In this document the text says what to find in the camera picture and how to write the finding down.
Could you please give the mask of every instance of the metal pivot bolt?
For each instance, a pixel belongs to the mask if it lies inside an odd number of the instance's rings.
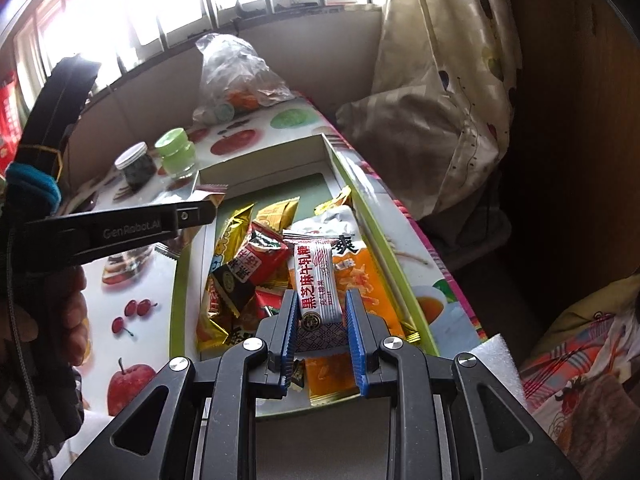
[[[255,351],[262,348],[262,339],[259,337],[250,337],[242,342],[242,346],[245,350]]]
[[[478,363],[475,355],[463,353],[458,356],[458,363],[465,368],[473,368]]]
[[[181,372],[189,366],[189,360],[186,357],[174,357],[169,361],[169,368],[174,372]]]
[[[396,350],[402,346],[402,339],[396,337],[394,335],[387,337],[382,344],[385,348],[389,348],[390,350]]]

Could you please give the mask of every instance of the rubber band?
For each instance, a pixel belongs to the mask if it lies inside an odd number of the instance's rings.
[[[62,166],[64,164],[62,161],[62,153],[60,152],[60,150],[57,150],[56,148],[52,148],[50,146],[43,146],[42,144],[20,144],[18,145],[18,148],[32,148],[34,150],[53,153],[54,155],[56,155],[56,158],[58,159],[58,174],[56,175],[56,182],[60,180],[60,174],[62,174]]]

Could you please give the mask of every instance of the round logo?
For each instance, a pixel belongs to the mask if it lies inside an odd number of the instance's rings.
[[[302,328],[307,330],[308,332],[312,332],[313,330],[317,330],[320,328],[320,324],[322,323],[320,316],[315,312],[307,312],[304,316],[302,316]]]
[[[236,286],[234,276],[231,272],[227,271],[222,274],[222,285],[227,292],[232,292]]]

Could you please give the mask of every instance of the red bag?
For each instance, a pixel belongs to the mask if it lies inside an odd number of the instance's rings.
[[[15,73],[10,72],[0,86],[0,173],[4,176],[6,167],[14,160],[18,143],[22,137],[22,127],[15,99]]]

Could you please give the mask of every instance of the jar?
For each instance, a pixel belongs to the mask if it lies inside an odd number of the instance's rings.
[[[131,146],[115,162],[133,192],[144,186],[156,174],[156,165],[146,152],[146,143]]]
[[[184,128],[169,130],[156,140],[156,150],[162,156],[162,166],[174,179],[190,176],[196,167],[196,148]]]

